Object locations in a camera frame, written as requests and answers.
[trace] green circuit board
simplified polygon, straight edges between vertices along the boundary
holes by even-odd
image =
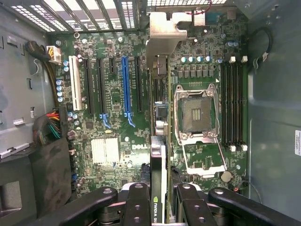
[[[244,44],[241,41],[241,35],[246,34],[246,19],[239,17],[235,21],[218,20],[218,16],[213,16],[214,20],[205,27],[197,27],[188,30],[186,41],[182,41],[176,47],[174,53],[170,56],[170,75],[162,80],[162,100],[172,105],[172,99],[168,100],[168,79],[171,82],[172,96],[176,86],[181,84],[186,89],[203,89],[208,84],[213,83],[219,94],[219,105],[221,104],[221,66],[217,62],[219,58],[225,58],[228,55],[240,54],[244,52]],[[80,34],[79,39],[73,35],[56,35],[56,40],[62,41],[61,53],[62,60],[69,60],[69,56],[80,51],[83,59],[90,60],[92,72],[92,86],[94,99],[94,114],[90,114],[87,101],[82,102],[82,110],[72,110],[72,93],[71,81],[68,77],[69,73],[63,70],[63,66],[57,67],[57,79],[64,81],[63,105],[73,114],[77,114],[78,118],[69,122],[69,130],[74,130],[76,138],[71,141],[74,144],[76,154],[76,168],[78,177],[85,177],[85,183],[78,188],[78,196],[91,192],[98,187],[112,186],[116,189],[129,182],[139,181],[140,167],[143,163],[149,163],[150,160],[150,136],[151,122],[150,115],[154,114],[150,107],[149,94],[154,95],[154,81],[149,78],[146,66],[146,41],[149,38],[149,32],[116,32],[116,33],[90,33]],[[228,48],[228,41],[238,41],[239,46],[236,48]],[[130,78],[130,105],[133,112],[132,119],[135,127],[129,125],[127,117],[124,116],[124,88],[121,60],[122,56],[127,56],[129,64]],[[197,56],[210,56],[209,62],[198,62]],[[140,59],[141,72],[141,97],[142,111],[138,110],[137,104],[137,79],[135,73],[135,57]],[[186,61],[181,62],[181,58],[194,57],[193,63]],[[115,72],[110,72],[110,59],[114,58]],[[99,117],[99,95],[97,87],[97,60],[101,59],[104,67],[104,87],[105,87],[105,106],[108,113],[108,123],[111,128],[105,127],[102,119]],[[185,77],[185,71],[194,70],[208,71],[206,77]],[[181,69],[183,76],[179,76],[178,69]],[[80,92],[82,97],[87,97],[87,78],[84,73],[83,65],[79,66]],[[244,75],[244,86],[247,86],[247,74]],[[219,119],[222,121],[222,114],[219,111]],[[247,108],[244,107],[244,116],[246,119]],[[172,144],[173,153],[171,155],[170,164],[176,166],[182,173],[184,181],[193,182],[199,185],[205,192],[215,186],[226,187],[227,184],[222,182],[216,175],[214,178],[204,179],[197,175],[187,175],[186,166],[184,164],[182,147],[178,145],[174,138],[173,122],[172,125]],[[247,139],[247,124],[244,124],[244,139]],[[106,164],[94,164],[92,145],[93,140],[111,139],[117,140],[117,146],[114,144],[112,152],[117,152],[118,162],[107,162]],[[186,145],[185,150],[188,158],[188,165],[195,167],[203,167],[207,169],[210,166],[221,165],[221,157],[217,144]],[[229,171],[234,175],[232,183],[238,184],[241,176],[246,175],[246,152],[226,152],[224,155]]]

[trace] white pci slot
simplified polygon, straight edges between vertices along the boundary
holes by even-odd
[[[70,65],[73,110],[79,111],[82,109],[82,105],[81,105],[81,93],[80,93],[80,82],[79,82],[79,66],[78,66],[78,59],[76,56],[69,56],[69,65]]]

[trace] cpu socket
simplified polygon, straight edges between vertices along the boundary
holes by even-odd
[[[174,132],[179,145],[215,143],[219,133],[218,94],[214,84],[207,89],[174,93]]]

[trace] motherboard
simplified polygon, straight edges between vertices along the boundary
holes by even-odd
[[[214,13],[206,26],[188,29],[187,40],[166,56],[169,73],[159,79],[146,64],[148,30],[56,35],[53,42],[62,42],[63,61],[56,72],[58,100],[68,111],[78,196],[140,181],[142,166],[150,162],[151,136],[164,135],[153,120],[158,109],[171,115],[169,164],[183,181],[205,192],[229,182],[237,185],[247,164],[246,151],[236,148],[247,140],[247,73],[241,63],[246,29],[244,16],[227,20]],[[232,74],[239,76],[233,79]],[[240,122],[236,132],[225,136],[235,121]],[[188,139],[205,133],[212,133],[212,139]],[[202,176],[193,171],[223,164],[226,179],[219,171]]]

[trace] sticker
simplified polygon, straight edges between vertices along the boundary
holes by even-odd
[[[295,131],[295,154],[301,156],[301,131]]]

